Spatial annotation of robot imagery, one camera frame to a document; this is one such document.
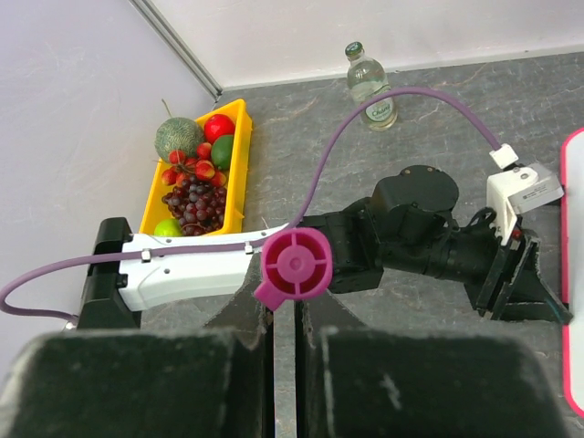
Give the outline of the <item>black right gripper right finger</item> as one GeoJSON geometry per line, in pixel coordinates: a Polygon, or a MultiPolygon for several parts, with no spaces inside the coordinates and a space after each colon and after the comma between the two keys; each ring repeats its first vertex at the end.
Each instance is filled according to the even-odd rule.
{"type": "Polygon", "coordinates": [[[301,437],[565,437],[514,339],[370,328],[331,294],[294,306],[301,437]]]}

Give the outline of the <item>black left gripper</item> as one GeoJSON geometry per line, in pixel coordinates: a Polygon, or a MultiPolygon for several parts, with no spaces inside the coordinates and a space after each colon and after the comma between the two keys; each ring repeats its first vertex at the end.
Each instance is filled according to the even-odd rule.
{"type": "Polygon", "coordinates": [[[473,310],[491,320],[569,324],[572,313],[541,276],[541,239],[529,229],[518,232],[517,239],[496,248],[485,279],[464,286],[473,310]]]}

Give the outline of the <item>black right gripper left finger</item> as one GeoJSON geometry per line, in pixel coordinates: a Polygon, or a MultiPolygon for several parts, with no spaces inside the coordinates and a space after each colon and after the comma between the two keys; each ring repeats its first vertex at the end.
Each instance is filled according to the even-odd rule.
{"type": "Polygon", "coordinates": [[[202,327],[80,330],[31,341],[1,393],[4,437],[270,437],[273,321],[253,257],[202,327]]]}

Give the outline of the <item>magenta whiteboard marker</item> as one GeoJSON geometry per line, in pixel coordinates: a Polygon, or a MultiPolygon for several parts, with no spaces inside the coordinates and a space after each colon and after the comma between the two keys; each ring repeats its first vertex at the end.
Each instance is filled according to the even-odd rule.
{"type": "Polygon", "coordinates": [[[327,237],[314,228],[287,229],[270,236],[261,252],[261,275],[255,298],[271,311],[287,300],[324,294],[333,277],[327,237]]]}

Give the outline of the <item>pink framed whiteboard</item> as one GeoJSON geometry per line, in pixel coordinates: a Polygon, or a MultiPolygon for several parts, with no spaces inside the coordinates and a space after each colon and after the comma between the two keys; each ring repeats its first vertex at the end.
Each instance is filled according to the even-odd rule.
{"type": "Polygon", "coordinates": [[[573,319],[562,329],[563,386],[568,405],[583,415],[583,130],[560,151],[561,293],[573,319]]]}

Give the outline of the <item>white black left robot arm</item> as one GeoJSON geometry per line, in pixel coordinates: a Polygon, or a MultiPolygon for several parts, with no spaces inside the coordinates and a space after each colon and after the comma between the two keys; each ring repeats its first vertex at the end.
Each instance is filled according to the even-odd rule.
{"type": "Polygon", "coordinates": [[[82,298],[81,329],[135,329],[141,313],[194,297],[234,293],[254,257],[255,297],[275,310],[327,292],[376,288],[388,269],[464,286],[472,308],[493,320],[567,325],[567,304],[540,275],[535,233],[522,215],[562,198],[555,173],[514,165],[486,181],[486,205],[470,223],[453,217],[458,187],[445,172],[415,165],[380,180],[371,196],[298,225],[211,237],[132,234],[103,222],[82,298]]]}

